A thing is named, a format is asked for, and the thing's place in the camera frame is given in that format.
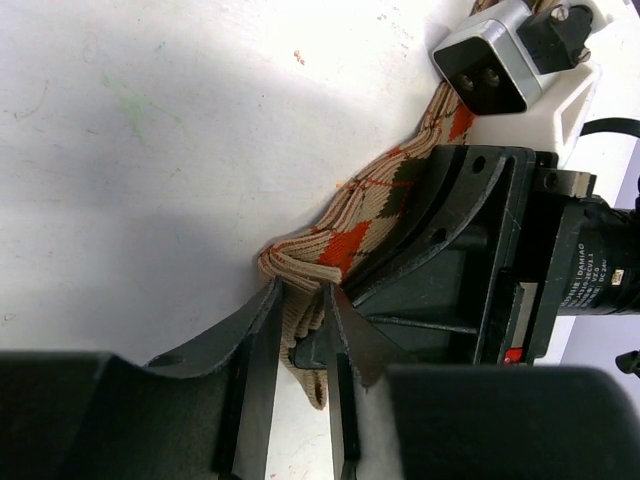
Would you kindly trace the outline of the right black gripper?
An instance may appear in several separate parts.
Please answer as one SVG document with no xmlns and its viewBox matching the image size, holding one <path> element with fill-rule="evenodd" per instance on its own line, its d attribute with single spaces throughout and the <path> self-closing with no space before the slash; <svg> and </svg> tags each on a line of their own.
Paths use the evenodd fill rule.
<svg viewBox="0 0 640 480">
<path fill-rule="evenodd" d="M 559 316 L 639 312 L 639 210 L 527 148 L 441 145 L 343 290 L 424 360 L 532 364 Z"/>
</svg>

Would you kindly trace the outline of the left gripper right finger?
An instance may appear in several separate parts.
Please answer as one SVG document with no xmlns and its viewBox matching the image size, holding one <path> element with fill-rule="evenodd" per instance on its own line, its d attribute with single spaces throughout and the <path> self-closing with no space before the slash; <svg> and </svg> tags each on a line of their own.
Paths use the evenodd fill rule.
<svg viewBox="0 0 640 480">
<path fill-rule="evenodd" d="M 336 479 L 402 479 L 387 370 L 415 358 L 360 315 L 341 288 L 323 287 L 323 335 Z"/>
</svg>

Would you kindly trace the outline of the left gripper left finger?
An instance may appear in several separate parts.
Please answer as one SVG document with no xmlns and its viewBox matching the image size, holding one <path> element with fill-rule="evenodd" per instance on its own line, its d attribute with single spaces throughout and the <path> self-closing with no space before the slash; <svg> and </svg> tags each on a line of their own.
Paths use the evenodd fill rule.
<svg viewBox="0 0 640 480">
<path fill-rule="evenodd" d="M 272 425 L 279 362 L 283 284 L 271 280 L 239 310 L 145 365 L 176 392 L 200 395 L 181 406 L 189 453 L 200 439 L 213 445 L 206 465 L 218 479 L 262 479 Z"/>
</svg>

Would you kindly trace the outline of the tan argyle sock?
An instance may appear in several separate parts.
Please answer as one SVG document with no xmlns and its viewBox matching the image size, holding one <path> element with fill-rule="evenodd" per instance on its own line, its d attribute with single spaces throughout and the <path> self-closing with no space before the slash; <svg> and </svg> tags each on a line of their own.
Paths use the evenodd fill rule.
<svg viewBox="0 0 640 480">
<path fill-rule="evenodd" d="M 327 372 L 296 367 L 289 355 L 323 323 L 321 285 L 342 284 L 372 258 L 406 215 L 409 197 L 417 190 L 418 176 L 433 148 L 465 143 L 474 120 L 452 87 L 440 82 L 408 140 L 340 186 L 314 225 L 274 241 L 258 254 L 261 281 L 281 277 L 285 284 L 280 360 L 315 409 L 327 405 Z"/>
</svg>

